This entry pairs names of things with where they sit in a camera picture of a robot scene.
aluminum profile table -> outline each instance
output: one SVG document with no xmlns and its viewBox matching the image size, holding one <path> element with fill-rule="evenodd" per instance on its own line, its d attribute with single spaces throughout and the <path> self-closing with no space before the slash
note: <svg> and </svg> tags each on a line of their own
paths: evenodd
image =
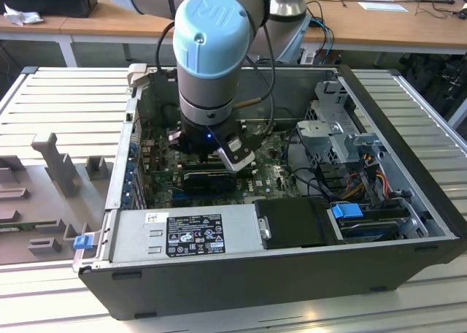
<svg viewBox="0 0 467 333">
<path fill-rule="evenodd" d="M 467 180 L 463 176 L 467 174 L 467 159 L 463 140 L 404 79 L 383 71 L 355 73 L 459 210 L 465 213 Z M 95 85 L 99 78 L 120 79 L 123 83 L 125 69 L 39 69 L 36 74 L 22 75 L 0 102 L 0 110 L 19 104 L 15 98 L 24 100 L 24 96 L 46 95 L 48 101 L 81 103 L 81 107 L 90 102 L 77 96 L 88 100 L 93 97 L 91 103 L 107 103 L 110 97 L 122 96 L 122 101 L 128 98 L 125 85 L 115 85 L 112 81 Z M 58 74 L 61 79 L 74 79 L 74 83 L 56 85 L 61 81 L 56 78 Z M 80 78 L 88 79 L 88 84 L 79 86 Z M 78 91 L 78 87 L 85 94 L 70 93 L 72 88 Z M 93 113 L 91 109 L 80 112 Z M 114 122 L 112 113 L 104 115 L 108 117 L 104 126 Z M 18 128 L 31 123 L 21 124 Z M 368 123 L 363 125 L 371 130 Z M 77 154 L 73 159 L 81 158 Z M 394 292 L 125 322 L 109 316 L 73 273 L 70 261 L 31 264 L 21 270 L 9 266 L 0 269 L 0 313 L 0 331 L 6 332 L 465 332 L 467 257 L 461 256 L 448 265 L 429 267 Z"/>
<path fill-rule="evenodd" d="M 357 78 L 464 217 L 467 216 L 467 145 L 402 76 L 356 71 Z M 356 115 L 372 128 L 360 110 Z"/>
</svg>

yellow wire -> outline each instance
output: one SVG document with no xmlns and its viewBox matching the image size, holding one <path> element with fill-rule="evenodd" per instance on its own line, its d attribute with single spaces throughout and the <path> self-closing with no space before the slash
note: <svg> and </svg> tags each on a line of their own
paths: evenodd
<svg viewBox="0 0 467 333">
<path fill-rule="evenodd" d="M 354 189 L 353 191 L 350 191 L 348 194 L 346 194 L 343 199 L 350 198 L 351 196 L 353 196 L 354 194 L 359 192 L 362 188 L 363 188 L 363 184 L 361 183 L 360 185 L 358 185 L 358 187 L 356 189 Z"/>
</svg>

warning sticker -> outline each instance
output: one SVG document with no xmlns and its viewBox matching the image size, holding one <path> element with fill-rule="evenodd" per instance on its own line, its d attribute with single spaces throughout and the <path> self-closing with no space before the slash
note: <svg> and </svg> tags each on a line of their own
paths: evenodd
<svg viewBox="0 0 467 333">
<path fill-rule="evenodd" d="M 167 218 L 167 256 L 225 253 L 220 214 Z"/>
</svg>

desk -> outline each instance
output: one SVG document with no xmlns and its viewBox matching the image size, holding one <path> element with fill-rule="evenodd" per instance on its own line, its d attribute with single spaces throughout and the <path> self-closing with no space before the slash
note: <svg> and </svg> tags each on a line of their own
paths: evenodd
<svg viewBox="0 0 467 333">
<path fill-rule="evenodd" d="M 467 21 L 448 16 L 437 19 L 428 13 L 415 15 L 417 3 L 401 5 L 408 12 L 365 10 L 354 1 L 321 1 L 326 25 L 336 36 L 335 50 L 364 50 L 396 53 L 464 54 L 467 51 Z M 316 4 L 310 4 L 315 15 L 320 15 Z M 437 4 L 438 8 L 459 11 L 463 2 L 454 5 Z M 430 3 L 421 7 L 431 12 Z M 305 48 L 316 50 L 323 41 L 320 29 L 309 30 L 304 38 Z"/>
<path fill-rule="evenodd" d="M 416 3 L 401 3 L 409 12 L 364 10 L 358 3 L 339 0 L 321 1 L 326 23 L 336 36 L 335 50 L 363 50 L 397 53 L 464 54 L 467 51 L 467 21 L 448 17 L 436 19 L 427 13 L 415 15 Z M 446 9 L 460 10 L 439 4 Z M 310 4 L 313 13 L 316 4 Z M 423 4 L 432 10 L 431 4 Z M 110 0 L 99 0 L 89 18 L 45 17 L 38 25 L 15 26 L 0 20 L 0 39 L 52 41 L 60 45 L 67 66 L 78 66 L 75 42 L 123 43 L 126 58 L 128 44 L 154 45 L 169 20 L 138 15 L 117 7 Z M 170 43 L 170 36 L 165 43 Z M 304 47 L 313 53 L 323 42 L 319 29 L 310 29 Z"/>
</svg>

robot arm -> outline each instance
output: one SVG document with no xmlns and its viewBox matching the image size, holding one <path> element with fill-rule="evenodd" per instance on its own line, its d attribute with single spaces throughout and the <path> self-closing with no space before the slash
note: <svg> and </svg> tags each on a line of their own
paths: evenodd
<svg viewBox="0 0 467 333">
<path fill-rule="evenodd" d="M 301 34 L 299 31 L 305 24 L 306 12 L 303 1 L 113 2 L 142 14 L 174 19 L 173 45 L 177 58 L 182 128 L 169 137 L 171 146 L 188 153 L 197 153 L 201 157 L 217 150 L 231 171 L 239 171 L 250 164 L 263 138 L 246 138 L 241 126 L 231 118 L 240 70 L 258 30 L 269 20 L 271 7 L 275 13 L 279 13 L 271 19 L 271 23 L 278 26 L 273 27 L 272 34 L 280 39 L 279 44 L 285 43 L 281 39 L 285 30 L 294 36 Z M 276 47 L 277 53 L 281 52 L 280 48 L 281 45 Z"/>
</svg>

